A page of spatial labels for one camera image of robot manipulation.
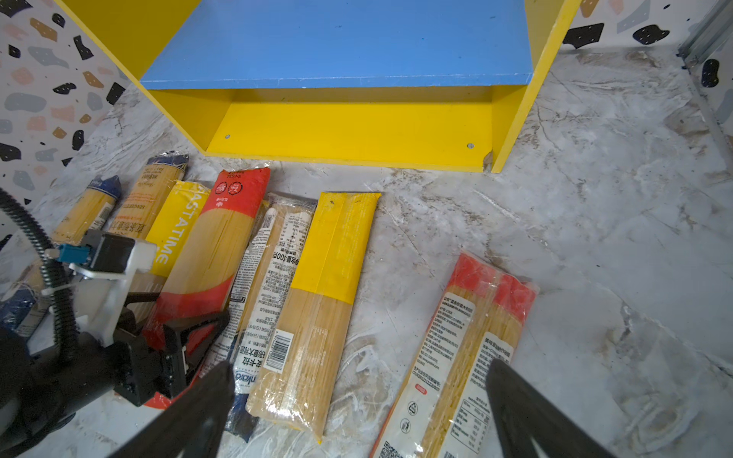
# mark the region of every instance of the zip tie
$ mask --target zip tie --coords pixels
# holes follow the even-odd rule
[[[67,289],[67,288],[71,288],[71,287],[74,287],[74,286],[75,285],[73,285],[71,283],[66,283],[66,284],[61,285],[60,287],[41,289],[41,295],[42,296],[50,296],[53,293],[55,293],[56,291],[61,291],[62,289]]]

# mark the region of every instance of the red logo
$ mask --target red logo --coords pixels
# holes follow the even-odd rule
[[[235,194],[239,194],[242,192],[242,183],[235,181],[231,185],[229,185],[229,194],[232,194],[233,196]]]

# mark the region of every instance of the blue shelf board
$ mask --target blue shelf board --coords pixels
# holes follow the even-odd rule
[[[264,89],[531,77],[524,0],[202,0],[141,82]]]

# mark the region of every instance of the marble surface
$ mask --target marble surface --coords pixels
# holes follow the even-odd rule
[[[270,189],[381,191],[321,445],[261,422],[219,456],[365,457],[461,249],[539,285],[514,367],[619,457],[733,448],[733,180],[666,49],[558,56],[500,175],[272,163]],[[200,155],[128,90],[35,209],[50,229],[95,174],[128,187],[158,151]],[[32,259],[14,237],[0,289]],[[156,415],[107,394],[28,457],[96,457]],[[482,456],[499,456],[486,441]]]

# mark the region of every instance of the spaghetti package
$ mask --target spaghetti package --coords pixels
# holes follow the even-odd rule
[[[493,424],[489,364],[511,361],[536,296],[531,285],[461,253],[370,456],[479,456]]]
[[[144,239],[176,180],[188,167],[188,155],[165,152],[147,160],[130,195],[109,227],[112,234]]]
[[[121,194],[117,175],[106,180],[94,178],[56,227],[51,239],[55,243],[77,245],[88,229],[104,226]],[[33,334],[50,305],[41,295],[45,285],[40,265],[40,260],[36,260],[28,266],[0,301],[0,326],[15,331],[24,339]]]
[[[145,240],[157,245],[155,261],[146,273],[137,273],[130,290],[134,292],[159,292],[178,259],[191,228],[201,214],[201,208],[211,190],[196,182],[176,181],[158,217],[150,227]],[[150,314],[154,302],[130,304],[137,322]]]
[[[119,177],[96,177],[51,235],[55,243],[78,245],[89,229],[101,229],[122,194]]]
[[[201,375],[230,359],[235,405],[226,428],[249,440],[257,424],[245,410],[249,391],[265,357],[295,268],[300,262],[316,201],[269,195],[270,208],[247,247],[229,296],[229,326],[212,347]]]
[[[148,345],[164,347],[168,320],[224,309],[269,180],[268,168],[219,174],[143,328]],[[187,355],[209,332],[204,328],[191,334]]]
[[[246,409],[320,442],[379,193],[322,193]]]

